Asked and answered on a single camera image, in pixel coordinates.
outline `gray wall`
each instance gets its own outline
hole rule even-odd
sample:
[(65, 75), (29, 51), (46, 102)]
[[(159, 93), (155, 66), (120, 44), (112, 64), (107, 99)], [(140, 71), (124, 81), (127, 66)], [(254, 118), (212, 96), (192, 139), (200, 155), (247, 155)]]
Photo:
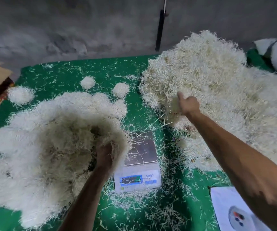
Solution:
[[(0, 61), (16, 68), (154, 54), (163, 0), (0, 0)], [(162, 45), (210, 30), (248, 48), (277, 37), (277, 0), (167, 0)]]

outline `finger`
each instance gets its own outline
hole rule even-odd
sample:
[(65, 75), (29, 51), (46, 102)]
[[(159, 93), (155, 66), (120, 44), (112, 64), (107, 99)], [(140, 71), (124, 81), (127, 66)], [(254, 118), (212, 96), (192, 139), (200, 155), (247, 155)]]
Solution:
[(184, 100), (183, 93), (181, 91), (177, 92), (177, 96), (179, 100)]

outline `black pole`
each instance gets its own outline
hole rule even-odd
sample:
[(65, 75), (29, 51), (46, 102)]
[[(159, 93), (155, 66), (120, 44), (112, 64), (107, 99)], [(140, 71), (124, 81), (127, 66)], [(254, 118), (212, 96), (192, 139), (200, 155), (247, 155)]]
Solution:
[(162, 38), (162, 32), (163, 32), (163, 26), (164, 26), (164, 19), (165, 19), (165, 13), (166, 10), (162, 9), (160, 11), (160, 20), (159, 20), (159, 26), (158, 26), (158, 34), (157, 34), (157, 41), (156, 41), (156, 51), (159, 52), (160, 45), (161, 45), (161, 38)]

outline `pile of white shredded fiber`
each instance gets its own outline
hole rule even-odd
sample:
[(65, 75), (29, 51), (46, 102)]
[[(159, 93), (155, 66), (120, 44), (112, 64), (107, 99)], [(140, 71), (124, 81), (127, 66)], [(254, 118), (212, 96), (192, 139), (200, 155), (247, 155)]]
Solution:
[(131, 148), (121, 129), (126, 104), (104, 93), (64, 93), (10, 117), (0, 128), (0, 206), (39, 228), (75, 200), (97, 144), (113, 142), (113, 166)]
[(15, 105), (23, 105), (31, 102), (35, 97), (33, 89), (23, 86), (15, 86), (8, 89), (8, 100)]
[(277, 164), (277, 75), (246, 66), (237, 44), (209, 31), (192, 34), (150, 59), (140, 91), (146, 105), (180, 137), (176, 163), (205, 171), (221, 169), (205, 141), (180, 115), (177, 92), (201, 100), (201, 111)]
[(112, 93), (116, 97), (123, 99), (129, 93), (129, 85), (125, 82), (119, 82), (112, 89)]
[(83, 80), (80, 82), (80, 84), (81, 84), (83, 89), (89, 90), (90, 88), (92, 88), (96, 84), (96, 81), (94, 80), (93, 77), (86, 76), (85, 78), (83, 78)]

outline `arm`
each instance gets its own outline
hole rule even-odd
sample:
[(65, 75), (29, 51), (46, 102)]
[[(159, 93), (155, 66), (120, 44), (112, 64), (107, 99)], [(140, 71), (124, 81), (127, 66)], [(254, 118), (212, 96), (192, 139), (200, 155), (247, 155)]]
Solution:
[(110, 177), (112, 145), (97, 149), (97, 164), (82, 191), (68, 211), (59, 231), (91, 231), (102, 187)]
[(250, 209), (273, 231), (277, 231), (277, 165), (199, 111), (195, 97), (179, 106), (205, 140)]

